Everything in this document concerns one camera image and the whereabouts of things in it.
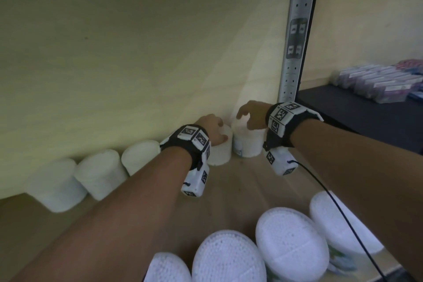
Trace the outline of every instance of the cable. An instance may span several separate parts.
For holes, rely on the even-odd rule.
[[[360,243],[361,247],[363,248],[364,252],[367,254],[368,258],[370,259],[370,261],[372,262],[372,264],[374,265],[374,267],[376,268],[376,270],[378,271],[378,273],[380,274],[380,276],[382,277],[382,280],[384,282],[388,282],[388,279],[386,278],[386,276],[383,274],[382,270],[379,268],[378,264],[376,263],[376,261],[372,258],[372,256],[370,255],[370,253],[367,251],[366,247],[364,246],[363,242],[361,241],[361,239],[358,237],[356,231],[354,230],[354,228],[352,227],[351,223],[349,222],[349,220],[346,218],[344,212],[341,210],[341,207],[339,206],[339,204],[336,202],[336,200],[333,198],[332,194],[329,192],[329,190],[326,188],[325,185],[323,185],[323,183],[304,165],[302,165],[300,162],[297,161],[288,161],[288,163],[297,163],[298,165],[302,166],[307,172],[309,172],[309,174],[317,181],[317,183],[320,184],[321,187],[323,187],[323,189],[326,191],[326,193],[330,196],[330,198],[332,199],[332,201],[335,203],[336,207],[338,208],[338,210],[341,212],[342,216],[344,217],[344,219],[346,220],[346,223],[348,224],[348,226],[350,227],[351,231],[354,233],[354,236],[357,238],[358,243]]]

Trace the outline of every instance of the wrist-mounted device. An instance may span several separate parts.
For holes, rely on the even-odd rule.
[[[200,197],[210,171],[207,159],[211,144],[207,131],[199,125],[184,125],[160,143],[162,151],[171,146],[182,147],[193,160],[181,191],[188,196]]]
[[[277,103],[267,111],[266,124],[269,129],[263,148],[277,175],[290,174],[297,168],[297,163],[289,163],[295,161],[295,158],[288,147],[293,147],[291,134],[306,119],[319,119],[323,122],[318,112],[294,102]]]

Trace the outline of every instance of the hand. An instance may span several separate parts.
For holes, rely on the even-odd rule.
[[[244,115],[250,114],[250,119],[247,122],[247,129],[265,129],[266,125],[266,114],[272,104],[257,102],[256,100],[250,100],[245,105],[242,105],[236,114],[236,119],[240,119]]]
[[[200,119],[196,121],[195,124],[200,125],[207,130],[207,134],[209,135],[209,140],[212,146],[220,145],[228,140],[228,136],[222,135],[219,130],[219,127],[223,126],[223,120],[214,114],[200,117]]]

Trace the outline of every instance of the yellow wall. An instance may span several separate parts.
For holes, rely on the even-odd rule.
[[[301,88],[363,62],[423,58],[423,0],[317,0]]]
[[[0,0],[0,198],[278,94],[289,0]]]

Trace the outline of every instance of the black shelf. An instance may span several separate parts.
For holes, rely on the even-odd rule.
[[[378,104],[332,85],[299,91],[296,101],[329,124],[423,154],[423,103]]]

